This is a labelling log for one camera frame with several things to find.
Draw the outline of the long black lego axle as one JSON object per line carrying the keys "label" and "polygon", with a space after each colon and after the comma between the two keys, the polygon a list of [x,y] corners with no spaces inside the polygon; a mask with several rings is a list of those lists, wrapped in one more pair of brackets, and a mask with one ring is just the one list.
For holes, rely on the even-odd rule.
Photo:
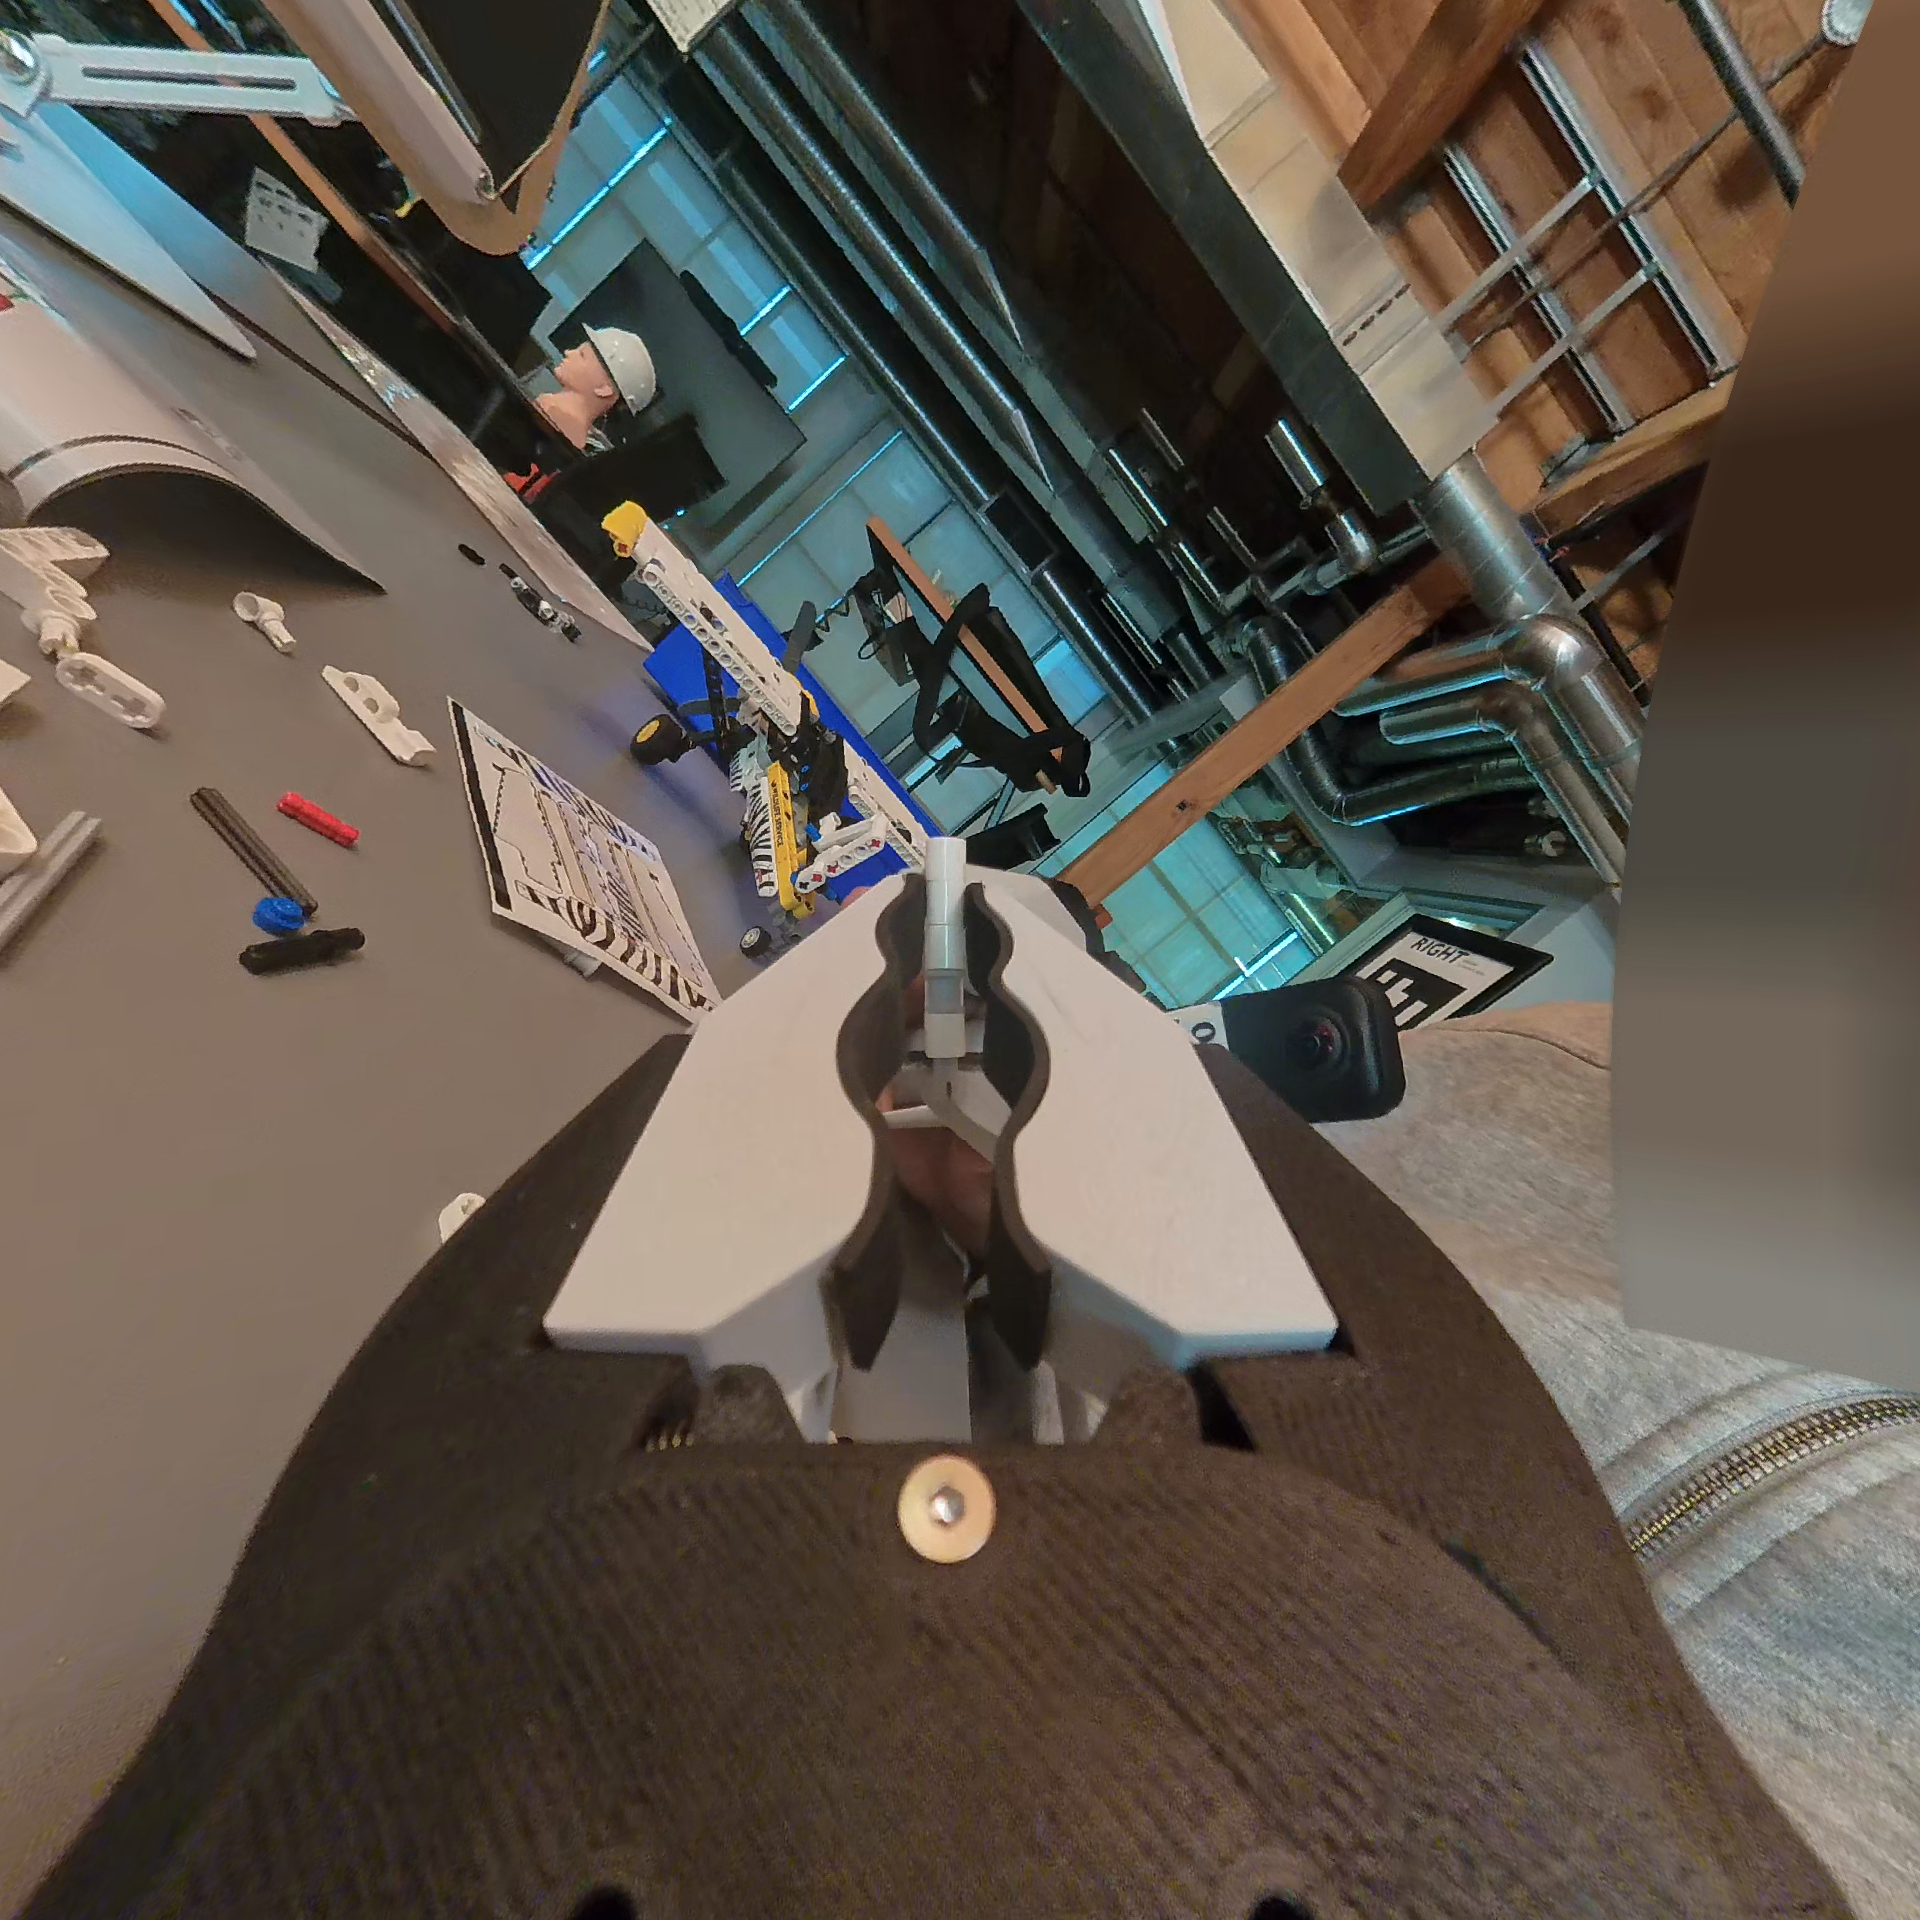
{"label": "long black lego axle", "polygon": [[196,786],[188,793],[188,803],[222,844],[229,846],[229,851],[234,851],[243,865],[261,882],[269,898],[293,900],[301,909],[301,917],[306,921],[313,921],[320,913],[320,902],[313,890],[306,887],[218,787]]}

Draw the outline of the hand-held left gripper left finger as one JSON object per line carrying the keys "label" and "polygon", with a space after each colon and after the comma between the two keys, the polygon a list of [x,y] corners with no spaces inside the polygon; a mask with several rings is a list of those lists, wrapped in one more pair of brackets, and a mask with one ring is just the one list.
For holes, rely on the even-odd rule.
{"label": "hand-held left gripper left finger", "polygon": [[752,1366],[832,1433],[847,1342],[824,1278],[866,1210],[874,1135],[838,1068],[887,971],[891,875],[709,1012],[542,1317],[560,1350]]}

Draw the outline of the person's right hand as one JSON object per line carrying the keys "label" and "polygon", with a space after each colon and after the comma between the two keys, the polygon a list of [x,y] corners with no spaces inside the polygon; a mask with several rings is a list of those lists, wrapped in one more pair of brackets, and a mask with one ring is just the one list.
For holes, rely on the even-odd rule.
{"label": "person's right hand", "polygon": [[991,1156],[945,1123],[888,1123],[901,1188],[973,1266],[989,1260],[997,1170]]}

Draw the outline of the white lego panel piece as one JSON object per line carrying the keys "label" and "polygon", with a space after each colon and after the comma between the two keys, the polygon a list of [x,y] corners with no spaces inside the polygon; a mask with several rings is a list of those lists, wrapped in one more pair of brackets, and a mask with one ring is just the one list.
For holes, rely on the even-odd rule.
{"label": "white lego panel piece", "polygon": [[437,755],[434,742],[407,721],[396,696],[376,678],[332,663],[320,667],[320,678],[399,766],[421,767]]}

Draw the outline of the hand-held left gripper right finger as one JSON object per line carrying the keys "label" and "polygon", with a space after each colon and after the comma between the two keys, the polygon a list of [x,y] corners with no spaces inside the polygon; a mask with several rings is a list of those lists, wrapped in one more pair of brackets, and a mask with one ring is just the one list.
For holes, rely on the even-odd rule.
{"label": "hand-held left gripper right finger", "polygon": [[1093,1438],[1129,1378],[1319,1355],[1338,1315],[1202,1049],[1049,917],[969,883],[969,1142],[1003,1176],[1003,1344],[1039,1328],[1035,1433]]}

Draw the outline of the mannequin head white hard hat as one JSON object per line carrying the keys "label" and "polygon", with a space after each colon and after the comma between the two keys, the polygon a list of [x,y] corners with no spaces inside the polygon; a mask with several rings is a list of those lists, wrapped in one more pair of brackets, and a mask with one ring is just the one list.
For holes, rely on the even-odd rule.
{"label": "mannequin head white hard hat", "polygon": [[576,451],[606,451],[614,414],[640,417],[661,396],[661,374],[645,337],[620,326],[586,326],[583,340],[522,389],[560,440]]}

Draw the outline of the flat white board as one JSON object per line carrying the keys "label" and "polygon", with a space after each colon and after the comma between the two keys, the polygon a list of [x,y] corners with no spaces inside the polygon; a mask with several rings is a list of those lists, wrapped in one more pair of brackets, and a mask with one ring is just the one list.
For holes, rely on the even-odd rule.
{"label": "flat white board", "polygon": [[2,200],[240,362],[258,356],[251,337],[83,163],[44,111],[19,116],[2,107]]}

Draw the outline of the grey zip hoodie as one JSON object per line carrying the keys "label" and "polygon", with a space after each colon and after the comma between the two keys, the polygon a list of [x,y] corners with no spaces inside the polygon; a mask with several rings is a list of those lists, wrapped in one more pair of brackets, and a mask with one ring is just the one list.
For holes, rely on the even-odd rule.
{"label": "grey zip hoodie", "polygon": [[1916,1915],[1916,1392],[1487,1296],[1762,1785],[1861,1915]]}

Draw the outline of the open white instruction booklet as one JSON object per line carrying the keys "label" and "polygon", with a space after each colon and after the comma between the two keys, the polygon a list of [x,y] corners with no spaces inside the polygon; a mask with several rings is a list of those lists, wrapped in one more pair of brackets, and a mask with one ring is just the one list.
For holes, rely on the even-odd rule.
{"label": "open white instruction booklet", "polygon": [[84,486],[134,474],[218,483],[267,509],[351,578],[384,580],[301,498],[205,419],[142,362],[99,348],[28,277],[5,262],[2,478],[5,498],[42,516]]}

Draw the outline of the black monitor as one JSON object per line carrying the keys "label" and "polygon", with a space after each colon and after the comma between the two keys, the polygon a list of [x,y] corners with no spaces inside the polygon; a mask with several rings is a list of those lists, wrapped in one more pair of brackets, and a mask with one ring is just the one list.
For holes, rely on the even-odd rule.
{"label": "black monitor", "polygon": [[515,184],[570,111],[606,31],[605,2],[392,2],[396,37],[497,188]]}

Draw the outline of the person's right forearm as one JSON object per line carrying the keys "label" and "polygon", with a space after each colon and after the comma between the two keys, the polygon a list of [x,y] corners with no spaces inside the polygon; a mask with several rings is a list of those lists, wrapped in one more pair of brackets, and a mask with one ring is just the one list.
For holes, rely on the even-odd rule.
{"label": "person's right forearm", "polygon": [[1612,1053],[1608,1002],[1425,1023],[1398,1106],[1319,1133],[1483,1292],[1618,1309]]}

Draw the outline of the white lego beam with holes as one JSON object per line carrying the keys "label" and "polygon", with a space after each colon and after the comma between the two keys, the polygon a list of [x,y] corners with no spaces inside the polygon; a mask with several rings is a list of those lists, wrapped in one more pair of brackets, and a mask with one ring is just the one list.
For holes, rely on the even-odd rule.
{"label": "white lego beam with holes", "polygon": [[62,652],[55,661],[59,683],[74,698],[134,732],[155,732],[166,719],[166,702],[114,659],[93,649]]}

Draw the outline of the wooden beam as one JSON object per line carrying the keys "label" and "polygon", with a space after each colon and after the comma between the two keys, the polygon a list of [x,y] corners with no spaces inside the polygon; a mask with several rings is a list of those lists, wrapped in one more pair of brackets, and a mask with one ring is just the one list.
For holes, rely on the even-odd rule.
{"label": "wooden beam", "polygon": [[1467,598],[1469,583],[1451,560],[1425,564],[1071,861],[1062,872],[1065,883],[1103,908],[1196,822],[1282,755],[1362,681],[1398,659]]}

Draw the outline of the white lego assembly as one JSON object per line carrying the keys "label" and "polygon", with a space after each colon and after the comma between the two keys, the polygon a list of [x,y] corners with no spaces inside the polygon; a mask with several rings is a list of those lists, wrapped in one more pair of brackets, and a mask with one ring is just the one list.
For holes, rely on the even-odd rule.
{"label": "white lego assembly", "polygon": [[99,612],[86,583],[110,555],[108,545],[84,529],[2,529],[2,595],[49,659],[88,649],[88,630]]}

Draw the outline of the white angled lego piece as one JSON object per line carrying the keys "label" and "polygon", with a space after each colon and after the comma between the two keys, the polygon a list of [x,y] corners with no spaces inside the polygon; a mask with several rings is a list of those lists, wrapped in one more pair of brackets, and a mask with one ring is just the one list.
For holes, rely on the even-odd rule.
{"label": "white angled lego piece", "polygon": [[894,1133],[947,1133],[995,1162],[1013,1104],[977,1055],[930,1060],[910,1053],[882,1094],[880,1115]]}

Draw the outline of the black white sticker sheet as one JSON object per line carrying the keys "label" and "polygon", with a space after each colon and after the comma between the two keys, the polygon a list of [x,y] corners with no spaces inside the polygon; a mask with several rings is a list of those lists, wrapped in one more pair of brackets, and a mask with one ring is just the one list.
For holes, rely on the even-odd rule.
{"label": "black white sticker sheet", "polygon": [[705,1020],[722,994],[661,849],[462,702],[446,716],[495,917]]}

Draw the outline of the silver ventilation duct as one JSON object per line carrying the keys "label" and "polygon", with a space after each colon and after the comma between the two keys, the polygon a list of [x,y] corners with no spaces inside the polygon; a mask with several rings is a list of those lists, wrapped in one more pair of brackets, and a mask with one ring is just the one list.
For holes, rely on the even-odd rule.
{"label": "silver ventilation duct", "polygon": [[1405,654],[1336,712],[1379,713],[1383,733],[1403,744],[1502,735],[1602,883],[1621,891],[1642,703],[1476,451],[1465,451],[1413,505],[1493,628]]}

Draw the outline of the yellow white lego crane model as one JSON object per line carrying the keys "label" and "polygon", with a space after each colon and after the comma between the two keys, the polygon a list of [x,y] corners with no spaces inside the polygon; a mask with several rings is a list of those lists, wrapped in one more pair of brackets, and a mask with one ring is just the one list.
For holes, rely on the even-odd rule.
{"label": "yellow white lego crane model", "polygon": [[738,842],[755,891],[774,913],[761,925],[778,935],[780,951],[800,940],[831,887],[876,856],[922,870],[936,832],[802,679],[815,613],[772,645],[642,505],[613,505],[602,532],[693,642],[705,696],[665,702],[661,712],[678,716],[695,735],[686,755],[712,755],[729,773],[743,803]]}

